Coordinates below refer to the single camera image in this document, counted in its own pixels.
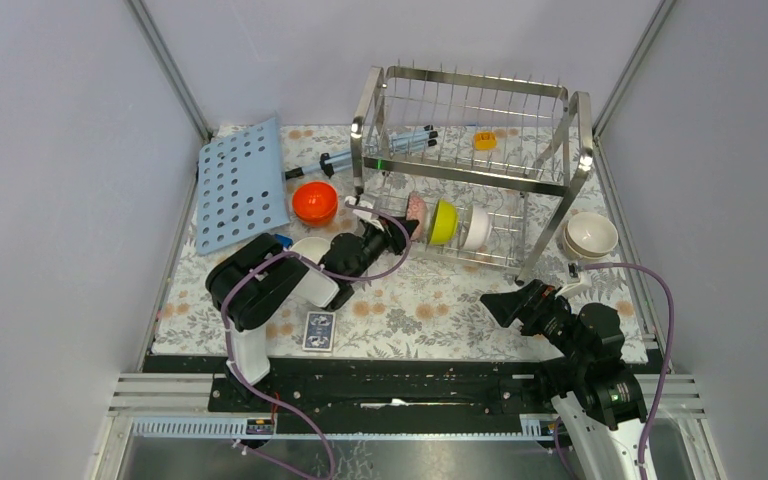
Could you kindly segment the floral patterned table mat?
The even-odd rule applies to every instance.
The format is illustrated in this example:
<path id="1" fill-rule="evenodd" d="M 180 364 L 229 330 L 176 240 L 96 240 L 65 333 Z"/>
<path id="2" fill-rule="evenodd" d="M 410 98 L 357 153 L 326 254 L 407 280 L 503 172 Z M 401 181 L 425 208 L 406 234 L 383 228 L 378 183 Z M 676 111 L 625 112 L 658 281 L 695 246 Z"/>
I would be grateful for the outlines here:
<path id="1" fill-rule="evenodd" d="M 482 159 L 516 160 L 525 154 L 529 161 L 551 142 L 550 127 L 496 129 L 501 147 Z M 348 127 L 285 126 L 281 128 L 285 168 L 306 165 L 321 153 L 348 150 Z M 425 177 L 381 172 L 365 174 L 367 189 L 376 195 L 376 209 L 404 213 L 407 196 L 416 192 L 429 204 L 429 215 L 437 200 L 444 198 L 466 210 L 478 203 L 493 214 L 493 232 L 478 253 L 457 254 L 451 249 L 414 244 L 410 258 L 392 275 L 371 284 L 361 284 L 336 313 L 334 358 L 398 358 L 465 361 L 541 361 L 559 352 L 541 337 L 523 337 L 515 326 L 499 327 L 478 297 L 484 292 L 514 289 L 515 274 L 522 258 L 539 237 L 546 217 L 551 216 L 556 197 L 500 190 L 484 186 L 448 183 Z M 184 236 L 179 259 L 169 282 L 165 303 L 150 347 L 154 355 L 225 356 L 223 324 L 205 289 L 206 275 L 242 244 L 209 255 L 196 252 L 194 212 Z M 435 261 L 424 253 L 453 253 L 478 263 L 461 264 L 451 258 Z M 606 269 L 591 273 L 592 287 L 574 297 L 580 308 L 600 302 L 618 310 L 621 331 L 626 337 L 622 358 L 629 363 L 647 363 L 647 348 L 629 273 Z M 289 299 L 265 326 L 270 356 L 328 355 L 303 350 L 303 333 L 313 307 Z"/>

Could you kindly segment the light blue perforated panel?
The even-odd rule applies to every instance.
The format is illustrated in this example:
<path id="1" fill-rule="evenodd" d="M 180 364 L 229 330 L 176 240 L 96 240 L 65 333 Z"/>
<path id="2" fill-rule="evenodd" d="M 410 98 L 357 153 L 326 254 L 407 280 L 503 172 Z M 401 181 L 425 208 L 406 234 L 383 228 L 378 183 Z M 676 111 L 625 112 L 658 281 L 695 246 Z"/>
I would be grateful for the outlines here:
<path id="1" fill-rule="evenodd" d="M 290 222 L 277 118 L 202 147 L 197 175 L 197 254 L 211 254 Z"/>

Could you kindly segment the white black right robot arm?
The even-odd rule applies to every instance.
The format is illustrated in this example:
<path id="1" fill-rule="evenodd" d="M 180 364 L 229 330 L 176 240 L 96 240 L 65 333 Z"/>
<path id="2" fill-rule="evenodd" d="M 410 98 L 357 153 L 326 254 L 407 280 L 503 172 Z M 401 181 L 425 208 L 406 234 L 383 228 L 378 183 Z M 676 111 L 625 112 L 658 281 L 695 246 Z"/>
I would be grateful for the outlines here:
<path id="1" fill-rule="evenodd" d="M 625 336 L 618 312 L 601 303 L 573 309 L 563 290 L 540 280 L 480 301 L 502 327 L 519 322 L 561 355 L 544 361 L 535 402 L 556 412 L 587 479 L 654 479 L 648 449 L 649 411 L 641 386 L 621 358 Z"/>

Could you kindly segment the white ceramic bowl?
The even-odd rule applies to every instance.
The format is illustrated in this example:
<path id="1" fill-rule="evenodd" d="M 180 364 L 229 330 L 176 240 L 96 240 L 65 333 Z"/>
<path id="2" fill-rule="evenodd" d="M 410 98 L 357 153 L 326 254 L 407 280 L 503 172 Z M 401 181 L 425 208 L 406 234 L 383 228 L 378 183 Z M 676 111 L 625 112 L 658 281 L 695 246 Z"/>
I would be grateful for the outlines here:
<path id="1" fill-rule="evenodd" d="M 464 223 L 465 233 L 460 241 L 460 248 L 466 251 L 478 251 L 484 246 L 492 231 L 488 211 L 478 205 L 472 205 Z"/>

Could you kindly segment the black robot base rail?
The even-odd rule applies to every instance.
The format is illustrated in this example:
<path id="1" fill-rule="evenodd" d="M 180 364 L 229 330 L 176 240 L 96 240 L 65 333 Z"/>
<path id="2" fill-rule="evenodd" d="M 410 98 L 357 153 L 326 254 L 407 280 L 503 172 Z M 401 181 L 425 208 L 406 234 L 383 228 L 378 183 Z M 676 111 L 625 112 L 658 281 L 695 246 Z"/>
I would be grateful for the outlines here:
<path id="1" fill-rule="evenodd" d="M 274 406 L 228 378 L 218 356 L 150 355 L 143 372 L 204 374 L 211 413 L 254 414 L 280 433 L 308 434 L 292 405 L 327 435 L 517 433 L 522 415 L 554 419 L 536 362 L 274 358 L 256 387 Z"/>

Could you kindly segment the small orange yellow cup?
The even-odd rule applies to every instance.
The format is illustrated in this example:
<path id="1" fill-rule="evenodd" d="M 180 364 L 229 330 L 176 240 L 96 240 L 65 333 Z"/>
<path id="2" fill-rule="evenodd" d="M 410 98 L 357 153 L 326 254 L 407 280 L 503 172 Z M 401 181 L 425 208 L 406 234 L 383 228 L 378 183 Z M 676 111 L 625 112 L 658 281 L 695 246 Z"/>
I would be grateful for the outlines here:
<path id="1" fill-rule="evenodd" d="M 473 147 L 477 151 L 493 150 L 496 146 L 497 138 L 492 131 L 479 131 L 473 136 Z"/>

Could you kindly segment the stainless steel dish rack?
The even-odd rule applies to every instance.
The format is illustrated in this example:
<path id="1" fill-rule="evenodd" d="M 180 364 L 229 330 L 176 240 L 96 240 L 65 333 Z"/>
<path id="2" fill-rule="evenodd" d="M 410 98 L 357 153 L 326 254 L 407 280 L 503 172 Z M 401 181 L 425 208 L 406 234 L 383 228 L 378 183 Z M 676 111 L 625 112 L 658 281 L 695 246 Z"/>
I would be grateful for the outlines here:
<path id="1" fill-rule="evenodd" d="M 493 150 L 473 136 L 492 131 Z M 460 207 L 498 198 L 488 246 L 460 240 L 427 246 L 428 255 L 533 273 L 594 169 L 592 104 L 583 91 L 500 75 L 372 67 L 350 124 L 353 187 L 371 174 L 399 174 L 422 188 L 462 191 Z"/>

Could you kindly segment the beige floral bowl front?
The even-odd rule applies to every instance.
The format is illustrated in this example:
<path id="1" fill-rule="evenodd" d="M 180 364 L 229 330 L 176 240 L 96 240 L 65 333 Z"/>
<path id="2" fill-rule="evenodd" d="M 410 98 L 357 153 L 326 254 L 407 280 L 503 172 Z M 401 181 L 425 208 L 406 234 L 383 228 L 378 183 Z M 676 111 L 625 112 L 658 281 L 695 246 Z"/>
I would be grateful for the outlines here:
<path id="1" fill-rule="evenodd" d="M 564 235 L 570 248 L 587 257 L 610 254 L 619 243 L 616 226 L 605 216 L 579 212 L 567 222 Z"/>

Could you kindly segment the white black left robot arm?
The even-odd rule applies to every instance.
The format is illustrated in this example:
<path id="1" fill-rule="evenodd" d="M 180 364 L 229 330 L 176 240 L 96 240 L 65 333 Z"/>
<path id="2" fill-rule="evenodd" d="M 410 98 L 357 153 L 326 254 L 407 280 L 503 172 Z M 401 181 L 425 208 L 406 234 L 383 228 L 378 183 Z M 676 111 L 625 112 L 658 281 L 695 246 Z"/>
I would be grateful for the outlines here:
<path id="1" fill-rule="evenodd" d="M 208 273 L 205 288 L 222 316 L 228 371 L 236 377 L 231 395 L 245 410 L 259 410 L 269 401 L 265 325 L 282 304 L 296 296 L 321 311 L 338 310 L 354 294 L 354 283 L 385 275 L 369 269 L 386 252 L 402 257 L 422 222 L 401 216 L 361 225 L 360 234 L 328 241 L 316 260 L 285 249 L 274 235 L 260 234 Z"/>

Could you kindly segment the blue playing card box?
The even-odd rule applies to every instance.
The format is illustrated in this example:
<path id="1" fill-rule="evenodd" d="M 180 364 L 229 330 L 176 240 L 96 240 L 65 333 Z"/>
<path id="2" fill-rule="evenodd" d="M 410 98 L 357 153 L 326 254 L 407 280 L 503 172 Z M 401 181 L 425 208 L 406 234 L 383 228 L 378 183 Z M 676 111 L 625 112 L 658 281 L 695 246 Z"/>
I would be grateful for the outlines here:
<path id="1" fill-rule="evenodd" d="M 302 349 L 311 352 L 332 352 L 335 338 L 336 315 L 332 312 L 307 314 Z"/>

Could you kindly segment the blue toy car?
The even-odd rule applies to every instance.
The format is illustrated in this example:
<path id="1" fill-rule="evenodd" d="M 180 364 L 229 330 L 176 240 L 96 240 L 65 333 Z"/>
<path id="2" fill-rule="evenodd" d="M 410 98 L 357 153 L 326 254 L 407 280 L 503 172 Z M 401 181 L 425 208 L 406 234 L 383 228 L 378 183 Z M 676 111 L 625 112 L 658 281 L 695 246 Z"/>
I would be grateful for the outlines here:
<path id="1" fill-rule="evenodd" d="M 277 241 L 278 241 L 278 242 L 279 242 L 279 243 L 282 245 L 282 247 L 283 247 L 283 248 L 285 248 L 285 249 L 290 249 L 290 248 L 293 246 L 293 244 L 294 244 L 294 241 L 293 241 L 293 240 L 292 240 L 290 237 L 287 237 L 287 236 L 284 236 L 284 235 L 280 235 L 280 234 L 274 234 L 274 238 L 275 238 L 275 239 L 276 239 L 276 240 L 277 240 Z"/>

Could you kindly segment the beige floral bowl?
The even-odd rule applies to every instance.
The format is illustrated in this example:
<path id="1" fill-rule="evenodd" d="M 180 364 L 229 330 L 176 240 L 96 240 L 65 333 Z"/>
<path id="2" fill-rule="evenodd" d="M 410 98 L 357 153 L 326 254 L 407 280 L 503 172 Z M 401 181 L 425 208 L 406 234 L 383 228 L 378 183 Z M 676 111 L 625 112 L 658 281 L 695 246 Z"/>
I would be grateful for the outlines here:
<path id="1" fill-rule="evenodd" d="M 570 248 L 587 257 L 610 254 L 619 243 L 616 226 L 605 216 L 579 212 L 567 222 L 564 235 Z"/>
<path id="2" fill-rule="evenodd" d="M 567 229 L 564 229 L 562 233 L 562 246 L 568 257 L 577 260 L 600 261 L 612 254 L 612 251 L 604 254 L 592 254 L 578 250 L 577 246 L 570 239 Z"/>

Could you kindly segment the orange plastic bowl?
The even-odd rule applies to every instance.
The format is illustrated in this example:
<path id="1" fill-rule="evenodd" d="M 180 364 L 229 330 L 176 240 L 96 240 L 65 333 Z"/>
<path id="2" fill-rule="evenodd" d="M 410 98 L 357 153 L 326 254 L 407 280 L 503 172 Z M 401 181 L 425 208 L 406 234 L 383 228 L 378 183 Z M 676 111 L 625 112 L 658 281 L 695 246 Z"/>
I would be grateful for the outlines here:
<path id="1" fill-rule="evenodd" d="M 329 183 L 312 181 L 300 186 L 292 196 L 296 217 L 309 227 L 324 227 L 336 216 L 339 198 Z"/>

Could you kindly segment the white ribbed bowl front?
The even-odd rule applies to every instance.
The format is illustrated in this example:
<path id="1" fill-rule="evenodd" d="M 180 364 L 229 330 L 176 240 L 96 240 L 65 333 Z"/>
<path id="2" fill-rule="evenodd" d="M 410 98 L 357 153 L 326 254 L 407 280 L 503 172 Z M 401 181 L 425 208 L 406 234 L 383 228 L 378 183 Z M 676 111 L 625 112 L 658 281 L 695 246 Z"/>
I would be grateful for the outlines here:
<path id="1" fill-rule="evenodd" d="M 330 241 L 325 238 L 306 237 L 295 241 L 290 247 L 290 250 L 298 253 L 314 264 L 319 264 L 325 254 L 330 250 L 330 246 Z"/>

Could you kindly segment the yellow green bowl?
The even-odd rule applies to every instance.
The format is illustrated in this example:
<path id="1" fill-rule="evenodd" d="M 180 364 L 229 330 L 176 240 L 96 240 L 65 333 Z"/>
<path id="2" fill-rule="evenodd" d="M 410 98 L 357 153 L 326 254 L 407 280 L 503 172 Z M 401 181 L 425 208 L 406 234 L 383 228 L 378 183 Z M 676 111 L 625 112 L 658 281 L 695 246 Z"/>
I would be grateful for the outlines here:
<path id="1" fill-rule="evenodd" d="M 459 223 L 459 213 L 456 207 L 444 198 L 440 198 L 432 215 L 428 233 L 428 244 L 432 246 L 445 245 L 455 236 Z"/>

